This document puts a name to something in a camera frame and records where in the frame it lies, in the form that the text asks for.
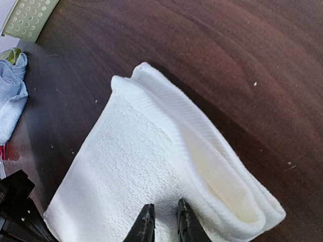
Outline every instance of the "terry cloth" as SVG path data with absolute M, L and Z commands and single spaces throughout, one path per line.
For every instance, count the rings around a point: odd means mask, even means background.
M 23 82 L 27 56 L 21 53 L 13 65 L 0 59 L 0 145 L 11 137 L 25 107 L 28 93 Z
M 114 76 L 112 95 L 54 195 L 45 221 L 59 241 L 123 241 L 155 204 L 157 242 L 177 241 L 191 205 L 212 241 L 250 241 L 285 217 L 205 114 L 147 63 Z

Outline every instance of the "green tray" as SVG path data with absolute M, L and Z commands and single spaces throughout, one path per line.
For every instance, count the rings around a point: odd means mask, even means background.
M 16 0 L 4 23 L 2 36 L 36 42 L 59 0 Z

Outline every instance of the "red object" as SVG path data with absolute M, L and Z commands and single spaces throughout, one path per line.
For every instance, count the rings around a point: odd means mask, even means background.
M 6 145 L 0 146 L 0 157 L 1 157 L 1 160 L 6 159 Z

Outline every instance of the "black plastic object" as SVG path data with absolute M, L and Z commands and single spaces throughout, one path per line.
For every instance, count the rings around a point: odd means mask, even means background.
M 178 202 L 177 230 L 179 242 L 212 242 L 184 199 Z
M 135 223 L 131 227 L 124 242 L 154 242 L 155 241 L 155 208 L 146 204 L 141 209 Z
M 22 170 L 0 180 L 0 242 L 57 242 L 28 198 L 34 187 Z

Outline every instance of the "table surface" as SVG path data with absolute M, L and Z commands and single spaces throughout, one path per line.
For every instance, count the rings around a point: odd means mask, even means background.
M 149 62 L 211 119 L 286 219 L 254 241 L 322 241 L 323 3 L 65 0 L 28 53 L 6 169 L 46 209 L 111 94 Z

